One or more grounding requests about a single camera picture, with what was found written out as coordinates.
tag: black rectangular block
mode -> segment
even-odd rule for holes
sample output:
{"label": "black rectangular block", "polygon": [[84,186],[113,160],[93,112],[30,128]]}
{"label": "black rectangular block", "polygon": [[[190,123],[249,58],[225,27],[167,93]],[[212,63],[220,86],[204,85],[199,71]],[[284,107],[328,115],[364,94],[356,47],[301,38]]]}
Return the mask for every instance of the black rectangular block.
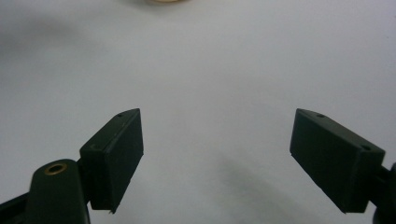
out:
{"label": "black rectangular block", "polygon": [[80,150],[92,209],[116,211],[143,156],[140,110],[119,113]]}
{"label": "black rectangular block", "polygon": [[364,212],[383,149],[326,116],[297,109],[290,152],[342,212]]}

